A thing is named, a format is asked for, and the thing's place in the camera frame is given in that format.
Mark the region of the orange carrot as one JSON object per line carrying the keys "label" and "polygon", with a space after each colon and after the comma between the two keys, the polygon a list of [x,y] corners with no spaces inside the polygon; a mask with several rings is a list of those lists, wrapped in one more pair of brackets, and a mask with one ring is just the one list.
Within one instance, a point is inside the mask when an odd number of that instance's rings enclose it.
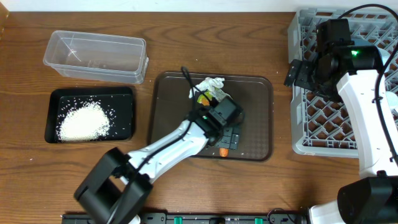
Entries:
{"label": "orange carrot", "polygon": [[228,157],[229,149],[227,148],[219,148],[219,154],[221,157]]}

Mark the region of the light blue bowl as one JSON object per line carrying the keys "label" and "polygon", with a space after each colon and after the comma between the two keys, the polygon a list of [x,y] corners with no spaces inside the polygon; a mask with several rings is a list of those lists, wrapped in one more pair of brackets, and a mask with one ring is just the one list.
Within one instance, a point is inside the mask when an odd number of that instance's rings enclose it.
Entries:
{"label": "light blue bowl", "polygon": [[386,51],[386,50],[384,50],[382,48],[377,48],[377,49],[378,49],[378,51],[379,51],[379,53],[381,55],[382,63],[383,63],[383,65],[385,65],[387,60],[391,56],[391,54],[388,51]]}

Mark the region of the pile of white rice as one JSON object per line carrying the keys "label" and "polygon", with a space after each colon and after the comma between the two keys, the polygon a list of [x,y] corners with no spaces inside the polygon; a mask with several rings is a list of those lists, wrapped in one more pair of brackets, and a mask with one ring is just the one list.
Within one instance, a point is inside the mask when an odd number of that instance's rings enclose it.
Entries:
{"label": "pile of white rice", "polygon": [[63,96],[55,120],[55,141],[114,141],[132,134],[132,97]]}

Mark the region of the dark blue plate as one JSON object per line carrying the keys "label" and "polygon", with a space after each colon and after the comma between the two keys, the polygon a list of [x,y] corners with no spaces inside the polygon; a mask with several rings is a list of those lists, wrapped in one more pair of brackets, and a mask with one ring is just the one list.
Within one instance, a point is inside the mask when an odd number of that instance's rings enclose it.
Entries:
{"label": "dark blue plate", "polygon": [[355,46],[374,46],[372,42],[369,42],[361,38],[353,38],[352,41],[354,42]]}

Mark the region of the white cup sideways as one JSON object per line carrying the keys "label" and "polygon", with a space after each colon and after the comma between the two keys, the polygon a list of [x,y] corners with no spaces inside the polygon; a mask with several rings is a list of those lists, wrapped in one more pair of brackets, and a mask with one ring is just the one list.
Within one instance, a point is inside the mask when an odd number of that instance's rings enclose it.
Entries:
{"label": "white cup sideways", "polygon": [[397,112],[398,96],[392,91],[386,91],[386,98],[391,113]]}

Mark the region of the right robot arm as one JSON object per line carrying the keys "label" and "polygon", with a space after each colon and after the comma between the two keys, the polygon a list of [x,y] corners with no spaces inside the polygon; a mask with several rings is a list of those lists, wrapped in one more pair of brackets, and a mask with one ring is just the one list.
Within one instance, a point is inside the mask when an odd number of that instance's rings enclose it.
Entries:
{"label": "right robot arm", "polygon": [[377,47],[321,48],[314,62],[293,59],[285,85],[344,103],[357,143],[360,179],[336,200],[308,210],[309,223],[397,223],[397,128]]}

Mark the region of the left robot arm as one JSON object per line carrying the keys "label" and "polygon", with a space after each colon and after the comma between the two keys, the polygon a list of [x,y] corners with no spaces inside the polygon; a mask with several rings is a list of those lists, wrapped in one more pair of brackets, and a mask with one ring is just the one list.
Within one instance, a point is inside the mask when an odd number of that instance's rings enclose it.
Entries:
{"label": "left robot arm", "polygon": [[158,141],[127,154],[109,150],[74,193],[95,223],[139,223],[153,183],[182,160],[215,144],[243,113],[230,97],[192,110],[179,127]]}

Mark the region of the grey dishwasher rack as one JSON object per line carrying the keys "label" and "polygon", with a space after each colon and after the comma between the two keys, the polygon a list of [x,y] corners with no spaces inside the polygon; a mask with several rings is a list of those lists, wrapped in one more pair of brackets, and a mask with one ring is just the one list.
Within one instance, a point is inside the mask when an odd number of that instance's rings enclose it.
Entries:
{"label": "grey dishwasher rack", "polygon": [[[289,60],[315,60],[316,26],[341,15],[349,22],[352,39],[367,40],[389,53],[397,45],[397,21],[386,11],[361,9],[345,14],[342,9],[300,9],[288,28]],[[290,103],[290,121],[292,148],[297,154],[358,157],[357,145],[344,104],[324,100],[308,90],[294,87]]]}

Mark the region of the yellow green snack wrapper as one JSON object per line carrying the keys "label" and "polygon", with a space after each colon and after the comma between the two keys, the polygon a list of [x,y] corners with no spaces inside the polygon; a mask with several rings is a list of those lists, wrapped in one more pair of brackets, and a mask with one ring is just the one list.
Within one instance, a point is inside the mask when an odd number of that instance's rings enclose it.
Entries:
{"label": "yellow green snack wrapper", "polygon": [[197,102],[203,106],[211,106],[218,104],[227,96],[230,97],[230,95],[225,93],[223,90],[215,88],[213,91],[205,91],[204,95],[200,95],[198,97]]}

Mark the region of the crumpled white tissue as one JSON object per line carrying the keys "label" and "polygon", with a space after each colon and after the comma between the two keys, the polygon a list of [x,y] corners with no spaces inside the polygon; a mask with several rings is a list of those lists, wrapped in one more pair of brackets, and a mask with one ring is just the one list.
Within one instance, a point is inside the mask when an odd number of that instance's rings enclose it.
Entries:
{"label": "crumpled white tissue", "polygon": [[213,91],[215,88],[222,89],[224,87],[225,78],[210,78],[206,77],[201,83],[195,86],[194,90],[190,90],[189,98],[192,98],[196,92],[207,90]]}

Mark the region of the dark brown serving tray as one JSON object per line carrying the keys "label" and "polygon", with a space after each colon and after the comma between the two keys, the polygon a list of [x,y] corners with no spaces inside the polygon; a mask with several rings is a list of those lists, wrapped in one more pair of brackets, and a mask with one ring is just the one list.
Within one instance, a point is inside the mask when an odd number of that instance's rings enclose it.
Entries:
{"label": "dark brown serving tray", "polygon": [[[227,160],[266,161],[273,152],[273,88],[259,76],[222,74],[190,75],[194,84],[205,78],[224,78],[223,91],[244,110],[244,121],[237,149],[230,149]],[[189,111],[192,100],[189,84],[180,72],[165,72],[155,80],[147,143],[152,144],[174,131]]]}

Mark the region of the clear plastic bin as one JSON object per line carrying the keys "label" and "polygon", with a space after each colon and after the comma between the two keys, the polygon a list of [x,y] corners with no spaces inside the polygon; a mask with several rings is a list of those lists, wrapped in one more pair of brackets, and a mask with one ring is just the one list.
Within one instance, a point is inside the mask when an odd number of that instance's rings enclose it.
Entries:
{"label": "clear plastic bin", "polygon": [[64,77],[141,84],[149,58],[141,38],[56,30],[43,63]]}

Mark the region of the black rectangular bin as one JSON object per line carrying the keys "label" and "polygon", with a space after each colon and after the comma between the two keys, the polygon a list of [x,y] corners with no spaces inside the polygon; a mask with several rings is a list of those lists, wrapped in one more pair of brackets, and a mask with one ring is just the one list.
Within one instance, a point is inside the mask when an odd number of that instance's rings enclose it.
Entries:
{"label": "black rectangular bin", "polygon": [[104,136],[94,141],[122,141],[135,131],[135,99],[128,86],[58,89],[50,95],[44,139],[48,143],[61,143],[61,125],[68,114],[89,104],[101,107],[109,121]]}

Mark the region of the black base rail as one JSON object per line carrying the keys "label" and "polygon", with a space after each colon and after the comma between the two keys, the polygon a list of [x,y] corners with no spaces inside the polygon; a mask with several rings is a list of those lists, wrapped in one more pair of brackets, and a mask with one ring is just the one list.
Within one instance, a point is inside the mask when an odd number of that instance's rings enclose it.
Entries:
{"label": "black base rail", "polygon": [[143,213],[143,224],[293,224],[307,223],[305,216],[284,214],[281,211],[269,215],[173,215]]}

